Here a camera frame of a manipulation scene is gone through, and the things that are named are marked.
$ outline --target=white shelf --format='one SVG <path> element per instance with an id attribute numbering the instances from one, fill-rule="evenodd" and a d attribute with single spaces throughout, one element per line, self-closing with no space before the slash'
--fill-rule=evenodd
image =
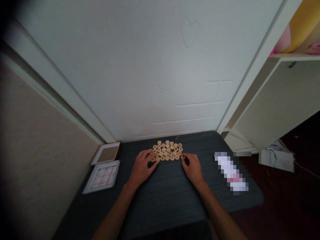
<path id="1" fill-rule="evenodd" d="M 319 61 L 320 55 L 310 55 L 302 53 L 275 53 L 269 58 L 276 58 L 280 62 Z"/>

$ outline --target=table surface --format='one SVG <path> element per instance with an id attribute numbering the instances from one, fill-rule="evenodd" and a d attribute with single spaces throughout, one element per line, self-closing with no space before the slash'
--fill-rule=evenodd
<path id="1" fill-rule="evenodd" d="M 263 203 L 261 190 L 253 179 L 246 175 L 237 158 L 234 159 L 234 163 L 240 173 L 245 174 L 249 191 L 234 196 L 227 187 L 226 179 L 214 161 L 214 152 L 231 152 L 231 149 L 218 133 L 208 131 L 180 135 L 176 138 L 177 136 L 172 136 L 121 144 L 118 155 L 120 168 L 115 186 L 83 195 L 82 191 L 93 170 L 92 167 L 53 239 L 90 239 L 128 181 L 137 154 L 152 148 L 158 140 L 182 143 L 183 152 L 198 155 L 205 181 L 228 212 Z M 120 237 L 131 239 L 204 219 L 208 219 L 206 209 L 188 180 L 181 160 L 161 161 L 136 192 Z"/>

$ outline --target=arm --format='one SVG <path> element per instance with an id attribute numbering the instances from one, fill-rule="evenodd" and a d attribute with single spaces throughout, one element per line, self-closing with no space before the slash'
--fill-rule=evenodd
<path id="1" fill-rule="evenodd" d="M 187 166 L 184 158 L 187 157 L 189 165 Z M 208 211 L 214 229 L 220 240 L 247 239 L 239 226 L 234 222 L 231 216 L 223 208 L 218 199 L 213 195 L 209 185 L 202 176 L 201 165 L 197 155 L 184 153 L 182 155 L 182 167 L 188 178 L 200 194 L 204 205 Z"/>
<path id="2" fill-rule="evenodd" d="M 148 162 L 154 155 L 146 156 L 151 152 L 152 150 L 144 150 L 138 154 L 128 182 L 123 186 L 118 199 L 94 233 L 92 240 L 117 239 L 134 194 L 159 164 L 155 162 L 148 168 Z"/>

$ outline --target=dark floor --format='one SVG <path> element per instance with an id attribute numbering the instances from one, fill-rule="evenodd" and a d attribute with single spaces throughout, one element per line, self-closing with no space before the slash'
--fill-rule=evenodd
<path id="1" fill-rule="evenodd" d="M 318 123 L 308 121 L 281 139 L 301 166 L 320 176 Z M 320 179 L 297 165 L 295 173 L 260 165 L 258 154 L 241 160 L 264 194 L 263 205 L 231 214 L 248 239 L 319 239 Z"/>

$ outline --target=heart design on door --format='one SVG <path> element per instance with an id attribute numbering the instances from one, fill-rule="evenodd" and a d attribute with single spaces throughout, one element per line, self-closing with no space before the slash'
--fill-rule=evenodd
<path id="1" fill-rule="evenodd" d="M 196 21 L 192 22 L 188 18 L 182 21 L 181 33 L 184 45 L 190 48 L 200 33 L 200 24 Z"/>
<path id="2" fill-rule="evenodd" d="M 170 93 L 167 91 L 161 92 L 161 88 L 158 86 L 153 86 L 152 88 L 152 97 L 154 103 L 160 107 L 163 104 L 165 104 L 169 98 L 170 98 Z"/>
<path id="3" fill-rule="evenodd" d="M 134 134 L 142 133 L 144 130 L 143 126 L 134 123 L 129 123 L 128 127 Z"/>

